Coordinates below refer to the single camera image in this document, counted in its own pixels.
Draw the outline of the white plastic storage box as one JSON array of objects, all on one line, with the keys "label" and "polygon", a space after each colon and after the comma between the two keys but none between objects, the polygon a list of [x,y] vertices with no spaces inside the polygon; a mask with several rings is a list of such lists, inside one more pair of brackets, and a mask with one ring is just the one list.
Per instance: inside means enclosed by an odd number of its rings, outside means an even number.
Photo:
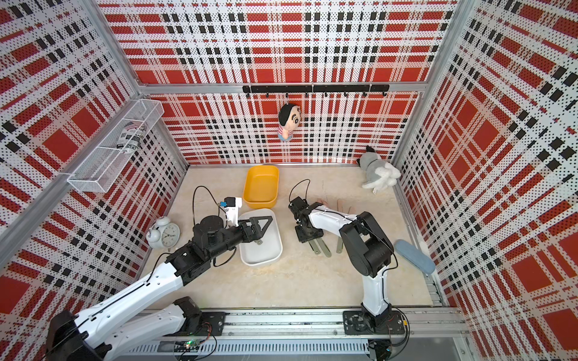
[{"label": "white plastic storage box", "polygon": [[239,245],[240,258],[245,265],[250,267],[261,267],[275,263],[283,251],[278,224],[272,210],[262,208],[245,212],[239,217],[239,220],[249,220],[251,217],[258,216],[272,216],[273,221],[262,238],[262,245],[253,242]]}]

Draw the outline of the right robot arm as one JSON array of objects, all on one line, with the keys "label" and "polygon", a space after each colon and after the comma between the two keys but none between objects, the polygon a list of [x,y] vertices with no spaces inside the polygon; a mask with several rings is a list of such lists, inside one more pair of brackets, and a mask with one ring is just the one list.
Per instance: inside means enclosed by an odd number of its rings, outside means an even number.
[{"label": "right robot arm", "polygon": [[394,319],[386,272],[393,269],[390,264],[396,256],[394,245],[374,216],[366,211],[355,214],[341,201],[332,209],[326,202],[309,204],[299,196],[289,202],[288,208],[297,222],[298,241],[307,243],[315,254],[330,257],[322,237],[326,233],[338,237],[338,247],[346,251],[355,270],[363,276],[361,317],[366,328],[374,333],[383,331],[386,323]]}]

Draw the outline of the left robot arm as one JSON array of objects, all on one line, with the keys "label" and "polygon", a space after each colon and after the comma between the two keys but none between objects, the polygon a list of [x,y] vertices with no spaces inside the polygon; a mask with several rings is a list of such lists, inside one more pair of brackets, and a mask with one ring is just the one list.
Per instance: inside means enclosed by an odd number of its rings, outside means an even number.
[{"label": "left robot arm", "polygon": [[205,328],[203,313],[188,296],[156,314],[133,320],[140,311],[181,289],[208,271],[215,258],[243,243],[260,242],[273,224],[272,216],[240,220],[225,227],[218,216],[194,226],[192,239],[155,263],[153,270],[131,286],[77,314],[65,310],[49,325],[46,360],[112,360],[145,341]]}]

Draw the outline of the yellow plastic storage box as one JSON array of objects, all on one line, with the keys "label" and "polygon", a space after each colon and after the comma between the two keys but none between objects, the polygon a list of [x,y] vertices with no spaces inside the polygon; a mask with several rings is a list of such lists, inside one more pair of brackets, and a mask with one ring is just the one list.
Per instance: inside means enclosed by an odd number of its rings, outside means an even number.
[{"label": "yellow plastic storage box", "polygon": [[273,208],[278,198],[279,169],[274,165],[256,165],[248,170],[243,202],[252,209]]}]

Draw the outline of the grey white plush toy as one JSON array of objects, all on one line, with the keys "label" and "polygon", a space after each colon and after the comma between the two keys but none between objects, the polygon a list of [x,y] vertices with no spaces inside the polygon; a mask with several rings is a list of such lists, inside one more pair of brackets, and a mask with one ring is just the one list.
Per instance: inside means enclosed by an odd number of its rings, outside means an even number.
[{"label": "grey white plush toy", "polygon": [[366,176],[366,181],[361,187],[372,190],[373,194],[393,187],[401,177],[400,171],[382,159],[370,146],[367,146],[365,152],[357,159],[357,164]]}]

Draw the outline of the white alarm clock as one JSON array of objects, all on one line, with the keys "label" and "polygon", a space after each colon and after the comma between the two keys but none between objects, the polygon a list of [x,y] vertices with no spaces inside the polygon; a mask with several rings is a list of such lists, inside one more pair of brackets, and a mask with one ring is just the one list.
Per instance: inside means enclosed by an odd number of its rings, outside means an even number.
[{"label": "white alarm clock", "polygon": [[169,217],[157,219],[145,235],[146,241],[153,249],[173,248],[181,236],[180,227]]}]

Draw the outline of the cartoon boy doll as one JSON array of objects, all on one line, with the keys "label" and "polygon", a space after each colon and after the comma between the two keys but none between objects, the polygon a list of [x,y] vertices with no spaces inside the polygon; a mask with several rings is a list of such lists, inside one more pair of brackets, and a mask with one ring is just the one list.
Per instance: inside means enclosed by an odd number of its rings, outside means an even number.
[{"label": "cartoon boy doll", "polygon": [[293,132],[301,124],[300,106],[287,103],[278,113],[278,137],[281,141],[290,141]]}]

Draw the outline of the blue oval pad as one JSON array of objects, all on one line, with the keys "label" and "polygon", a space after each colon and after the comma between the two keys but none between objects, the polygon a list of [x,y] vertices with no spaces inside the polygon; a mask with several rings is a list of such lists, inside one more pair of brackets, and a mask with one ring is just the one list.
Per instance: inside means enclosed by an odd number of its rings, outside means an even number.
[{"label": "blue oval pad", "polygon": [[432,259],[409,242],[399,239],[395,242],[394,249],[397,254],[400,254],[424,274],[431,275],[436,270]]}]

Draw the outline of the green circuit board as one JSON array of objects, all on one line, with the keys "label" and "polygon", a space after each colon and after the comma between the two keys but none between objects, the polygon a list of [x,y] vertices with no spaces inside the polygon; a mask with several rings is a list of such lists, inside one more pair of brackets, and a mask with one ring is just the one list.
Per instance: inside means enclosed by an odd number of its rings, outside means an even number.
[{"label": "green circuit board", "polygon": [[175,353],[197,352],[201,342],[199,340],[177,341],[174,344]]}]

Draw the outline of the striped can in basket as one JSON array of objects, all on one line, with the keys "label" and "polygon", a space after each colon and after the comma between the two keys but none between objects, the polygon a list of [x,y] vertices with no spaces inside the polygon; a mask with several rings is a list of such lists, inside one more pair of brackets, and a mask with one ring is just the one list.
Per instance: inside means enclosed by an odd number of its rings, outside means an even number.
[{"label": "striped can in basket", "polygon": [[117,138],[116,148],[123,153],[136,152],[140,149],[145,131],[144,123],[134,121],[127,123]]}]

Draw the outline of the metal base rail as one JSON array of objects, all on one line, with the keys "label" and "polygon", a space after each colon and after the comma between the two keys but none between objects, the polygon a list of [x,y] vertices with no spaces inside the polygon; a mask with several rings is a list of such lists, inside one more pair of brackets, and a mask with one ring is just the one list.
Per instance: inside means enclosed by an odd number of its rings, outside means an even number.
[{"label": "metal base rail", "polygon": [[[475,360],[470,333],[455,308],[396,308],[377,333],[358,308],[208,309],[210,336],[170,335],[129,351],[129,356],[215,360],[220,356],[353,355],[362,360]],[[175,353],[177,341],[199,340],[197,352]]]}]

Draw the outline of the black hook rail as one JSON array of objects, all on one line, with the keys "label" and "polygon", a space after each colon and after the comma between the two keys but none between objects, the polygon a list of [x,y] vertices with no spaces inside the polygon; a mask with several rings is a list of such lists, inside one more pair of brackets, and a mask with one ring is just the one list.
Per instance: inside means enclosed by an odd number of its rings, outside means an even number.
[{"label": "black hook rail", "polygon": [[251,85],[243,86],[245,94],[297,94],[297,93],[387,93],[389,84],[307,84],[307,85]]}]

